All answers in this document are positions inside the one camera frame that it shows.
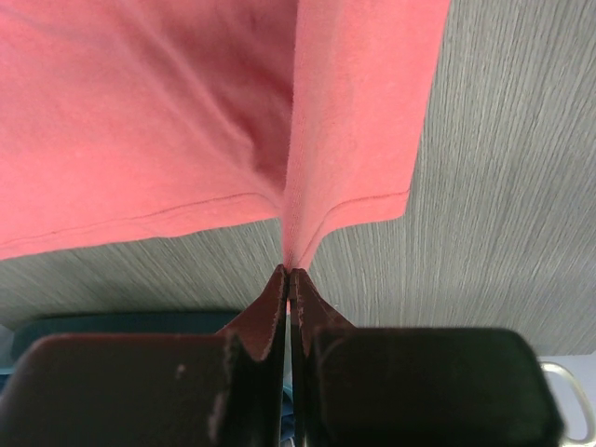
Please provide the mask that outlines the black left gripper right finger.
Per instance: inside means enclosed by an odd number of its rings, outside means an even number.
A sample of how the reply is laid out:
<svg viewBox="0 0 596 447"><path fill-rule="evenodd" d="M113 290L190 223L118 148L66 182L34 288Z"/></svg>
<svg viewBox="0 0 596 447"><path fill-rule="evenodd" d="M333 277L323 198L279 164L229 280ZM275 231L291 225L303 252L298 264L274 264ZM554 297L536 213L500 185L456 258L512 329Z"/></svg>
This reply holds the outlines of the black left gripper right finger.
<svg viewBox="0 0 596 447"><path fill-rule="evenodd" d="M534 351L499 328L359 328L303 269L289 279L300 446L556 446Z"/></svg>

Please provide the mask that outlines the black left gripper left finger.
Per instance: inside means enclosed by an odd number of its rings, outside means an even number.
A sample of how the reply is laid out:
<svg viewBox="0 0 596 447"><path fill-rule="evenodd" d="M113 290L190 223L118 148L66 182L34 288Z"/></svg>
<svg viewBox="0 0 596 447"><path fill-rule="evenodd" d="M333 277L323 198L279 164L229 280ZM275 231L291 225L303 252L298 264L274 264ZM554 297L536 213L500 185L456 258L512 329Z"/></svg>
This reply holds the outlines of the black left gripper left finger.
<svg viewBox="0 0 596 447"><path fill-rule="evenodd" d="M276 446L287 273L213 334L63 333L1 396L5 446Z"/></svg>

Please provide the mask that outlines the pink t-shirt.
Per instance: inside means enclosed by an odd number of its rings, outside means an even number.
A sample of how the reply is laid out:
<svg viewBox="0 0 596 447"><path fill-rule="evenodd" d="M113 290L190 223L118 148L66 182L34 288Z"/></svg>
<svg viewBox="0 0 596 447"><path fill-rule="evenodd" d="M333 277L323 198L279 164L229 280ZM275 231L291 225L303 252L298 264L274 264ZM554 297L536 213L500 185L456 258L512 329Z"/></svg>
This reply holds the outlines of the pink t-shirt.
<svg viewBox="0 0 596 447"><path fill-rule="evenodd" d="M406 210L446 1L5 1L1 255Z"/></svg>

